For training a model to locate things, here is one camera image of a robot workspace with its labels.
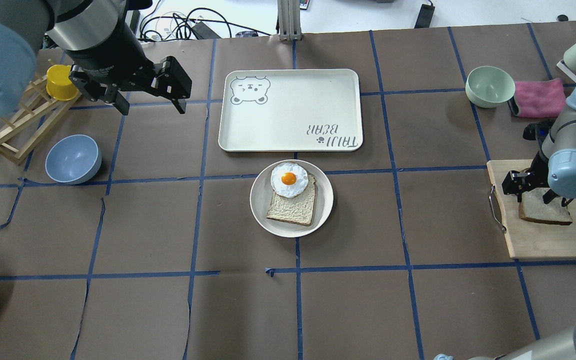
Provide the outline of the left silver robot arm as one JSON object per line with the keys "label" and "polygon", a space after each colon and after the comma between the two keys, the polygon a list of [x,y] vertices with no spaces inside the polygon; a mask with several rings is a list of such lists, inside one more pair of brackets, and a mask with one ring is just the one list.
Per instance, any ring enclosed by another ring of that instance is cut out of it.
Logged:
{"label": "left silver robot arm", "polygon": [[37,53],[47,35],[73,61],[66,71],[81,95],[102,101],[122,115],[130,111],[123,92],[165,98],[186,112],[192,80],[169,55],[146,57],[125,21],[127,11],[149,8],[151,0],[0,0],[0,117],[16,109],[37,70]]}

